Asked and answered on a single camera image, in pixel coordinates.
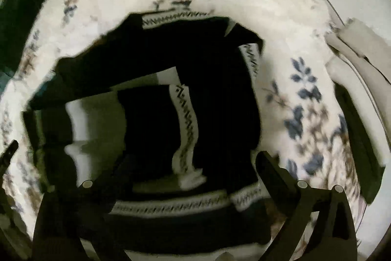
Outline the dark green folded quilt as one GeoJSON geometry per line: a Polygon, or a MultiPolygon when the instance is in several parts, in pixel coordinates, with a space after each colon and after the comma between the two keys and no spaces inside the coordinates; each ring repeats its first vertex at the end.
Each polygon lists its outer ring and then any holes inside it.
{"type": "Polygon", "coordinates": [[[22,51],[44,0],[3,0],[1,3],[1,91],[16,74],[22,51]]]}

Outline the black grey striped sweater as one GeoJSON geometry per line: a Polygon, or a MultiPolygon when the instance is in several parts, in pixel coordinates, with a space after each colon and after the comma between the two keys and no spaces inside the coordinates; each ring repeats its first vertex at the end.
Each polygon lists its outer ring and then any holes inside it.
{"type": "Polygon", "coordinates": [[[268,243],[251,160],[261,139],[254,83],[263,44],[225,17],[132,14],[59,60],[23,114],[54,191],[117,189],[104,225],[125,252],[268,243]]]}

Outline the black folded garment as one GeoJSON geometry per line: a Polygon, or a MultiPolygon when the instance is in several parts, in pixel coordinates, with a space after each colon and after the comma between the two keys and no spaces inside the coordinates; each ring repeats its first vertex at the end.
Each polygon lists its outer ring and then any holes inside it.
{"type": "Polygon", "coordinates": [[[377,162],[369,135],[348,91],[335,84],[335,96],[342,109],[341,130],[348,134],[360,192],[368,204],[375,200],[382,183],[384,168],[377,162]]]}

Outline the floral bed cover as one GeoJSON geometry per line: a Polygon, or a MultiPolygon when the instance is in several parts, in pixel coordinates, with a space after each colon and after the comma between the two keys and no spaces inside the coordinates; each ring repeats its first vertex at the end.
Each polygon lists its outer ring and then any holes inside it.
{"type": "MultiPolygon", "coordinates": [[[[33,236],[45,193],[54,191],[44,160],[35,156],[23,114],[43,83],[54,77],[62,58],[78,56],[132,14],[162,22],[186,17],[225,17],[257,33],[263,40],[254,88],[261,116],[261,139],[252,153],[268,152],[279,167],[310,187],[331,190],[340,185],[346,194],[353,223],[359,216],[360,185],[348,134],[341,130],[342,109],[326,71],[329,46],[325,34],[329,15],[321,0],[44,0],[24,45],[16,74],[1,91],[1,153],[13,140],[19,148],[1,176],[7,198],[2,213],[11,212],[10,235],[33,236]]],[[[271,199],[257,171],[270,241],[198,254],[149,254],[126,251],[130,260],[237,260],[261,257],[287,216],[271,199]]],[[[312,212],[289,260],[300,260],[318,218],[312,212]]]]}

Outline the beige folded garment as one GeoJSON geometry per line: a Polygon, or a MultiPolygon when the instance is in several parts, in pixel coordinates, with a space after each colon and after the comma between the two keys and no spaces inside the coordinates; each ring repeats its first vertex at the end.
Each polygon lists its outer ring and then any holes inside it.
{"type": "Polygon", "coordinates": [[[351,94],[380,166],[390,162],[390,45],[358,19],[326,35],[336,50],[327,63],[333,80],[351,94]]]}

